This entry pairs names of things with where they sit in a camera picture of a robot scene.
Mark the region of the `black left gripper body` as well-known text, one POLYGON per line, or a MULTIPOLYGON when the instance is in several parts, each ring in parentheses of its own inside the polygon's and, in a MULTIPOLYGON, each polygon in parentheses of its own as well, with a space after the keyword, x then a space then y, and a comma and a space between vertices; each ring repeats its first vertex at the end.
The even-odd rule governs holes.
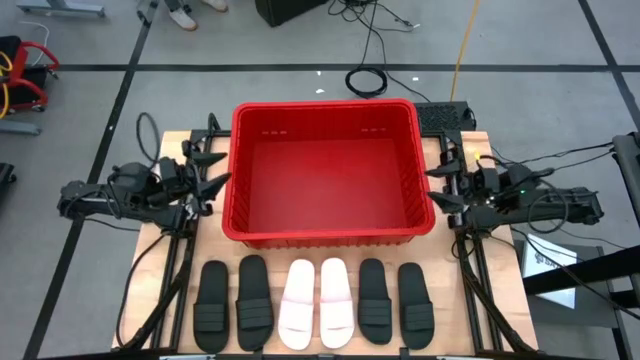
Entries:
POLYGON ((176 166, 176 180, 169 186, 169 199, 171 202, 182 201, 189 212, 201 216, 209 216, 213 213, 211 200, 202 201, 196 197, 196 185, 206 180, 206 170, 191 164, 191 151, 186 155, 184 165, 176 166))

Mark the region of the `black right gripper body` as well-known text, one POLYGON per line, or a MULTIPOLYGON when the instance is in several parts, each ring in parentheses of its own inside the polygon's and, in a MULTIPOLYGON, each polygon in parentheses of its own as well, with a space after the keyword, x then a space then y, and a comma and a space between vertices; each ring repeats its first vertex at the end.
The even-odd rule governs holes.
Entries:
POLYGON ((449 226, 462 227, 470 222, 473 210, 488 207, 499 192, 498 172, 495 168, 483 167, 479 160, 477 169, 470 171, 461 151, 450 151, 449 161, 456 165, 449 176, 449 194, 453 196, 449 226))

